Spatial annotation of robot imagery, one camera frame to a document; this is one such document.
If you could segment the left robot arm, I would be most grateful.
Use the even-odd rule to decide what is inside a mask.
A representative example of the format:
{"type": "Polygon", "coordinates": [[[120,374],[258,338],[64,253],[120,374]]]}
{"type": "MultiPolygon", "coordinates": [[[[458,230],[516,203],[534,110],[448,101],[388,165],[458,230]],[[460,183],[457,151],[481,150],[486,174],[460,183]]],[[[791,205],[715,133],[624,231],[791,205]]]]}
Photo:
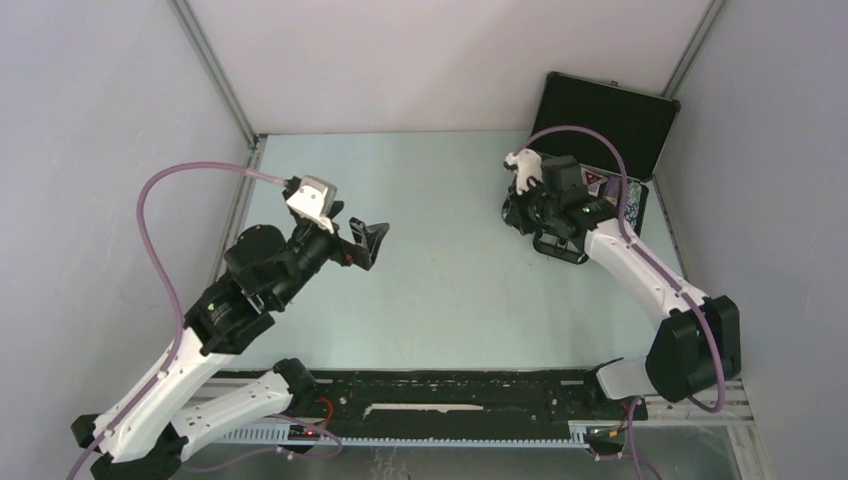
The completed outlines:
{"type": "Polygon", "coordinates": [[[188,400],[275,323],[329,261],[369,270],[390,227],[350,221],[347,241],[307,220],[290,237],[272,225],[245,230],[226,251],[225,272],[184,315],[162,363],[110,411],[71,425],[78,443],[99,458],[95,479],[169,479],[197,451],[262,417],[304,416],[317,384],[296,358],[278,361],[252,383],[194,407],[188,400]]]}

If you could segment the purple chip stack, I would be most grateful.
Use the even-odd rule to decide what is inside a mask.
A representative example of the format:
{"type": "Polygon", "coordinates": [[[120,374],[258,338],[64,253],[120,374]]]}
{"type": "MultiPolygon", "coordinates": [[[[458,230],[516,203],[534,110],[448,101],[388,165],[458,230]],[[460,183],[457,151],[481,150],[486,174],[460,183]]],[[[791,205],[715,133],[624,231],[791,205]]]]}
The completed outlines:
{"type": "Polygon", "coordinates": [[[604,184],[602,197],[615,207],[626,204],[628,187],[621,177],[609,177],[604,184]]]}

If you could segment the green chip stack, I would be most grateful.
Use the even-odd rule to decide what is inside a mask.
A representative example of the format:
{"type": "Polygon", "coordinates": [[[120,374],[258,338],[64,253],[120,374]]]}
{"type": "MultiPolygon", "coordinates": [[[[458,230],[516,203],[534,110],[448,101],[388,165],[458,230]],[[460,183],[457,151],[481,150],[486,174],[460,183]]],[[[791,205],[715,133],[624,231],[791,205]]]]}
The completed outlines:
{"type": "Polygon", "coordinates": [[[640,229],[642,218],[642,194],[644,187],[641,183],[628,184],[625,219],[634,231],[640,229]]]}

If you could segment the black poker set case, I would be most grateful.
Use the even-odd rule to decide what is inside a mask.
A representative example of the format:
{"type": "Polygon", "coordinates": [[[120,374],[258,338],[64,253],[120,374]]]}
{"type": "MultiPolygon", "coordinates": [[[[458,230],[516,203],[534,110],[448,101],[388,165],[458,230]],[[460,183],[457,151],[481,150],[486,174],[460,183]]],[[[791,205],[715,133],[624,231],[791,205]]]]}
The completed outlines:
{"type": "MultiPolygon", "coordinates": [[[[628,187],[644,187],[640,229],[625,219],[626,204],[613,206],[613,218],[623,221],[629,234],[640,234],[649,188],[671,127],[680,111],[675,100],[637,93],[559,72],[547,74],[531,134],[517,150],[528,148],[542,159],[571,156],[581,170],[621,177],[628,187]]],[[[572,264],[586,262],[586,235],[564,240],[542,232],[531,236],[536,252],[572,264]]]]}

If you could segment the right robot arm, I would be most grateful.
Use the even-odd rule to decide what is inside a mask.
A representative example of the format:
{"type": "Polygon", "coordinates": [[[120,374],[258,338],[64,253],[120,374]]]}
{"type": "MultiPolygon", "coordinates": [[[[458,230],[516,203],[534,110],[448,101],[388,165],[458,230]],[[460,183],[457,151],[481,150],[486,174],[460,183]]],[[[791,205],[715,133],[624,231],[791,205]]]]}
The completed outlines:
{"type": "Polygon", "coordinates": [[[654,339],[642,357],[591,370],[585,411],[606,418],[622,399],[659,395],[669,402],[723,389],[741,372],[740,312],[728,296],[709,296],[672,272],[609,201],[591,195],[572,157],[545,161],[533,150],[506,156],[514,175],[502,219],[534,249],[572,264],[605,268],[648,316],[654,339]]]}

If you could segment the red black triangle marker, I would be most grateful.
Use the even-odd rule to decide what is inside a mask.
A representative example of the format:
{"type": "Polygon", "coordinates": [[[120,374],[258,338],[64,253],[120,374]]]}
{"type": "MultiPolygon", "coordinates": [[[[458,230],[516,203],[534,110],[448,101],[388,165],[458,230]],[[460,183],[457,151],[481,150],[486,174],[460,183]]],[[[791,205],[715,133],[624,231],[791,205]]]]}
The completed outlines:
{"type": "Polygon", "coordinates": [[[608,181],[608,178],[604,175],[585,169],[582,169],[581,173],[588,193],[594,197],[599,196],[601,188],[608,181]]]}

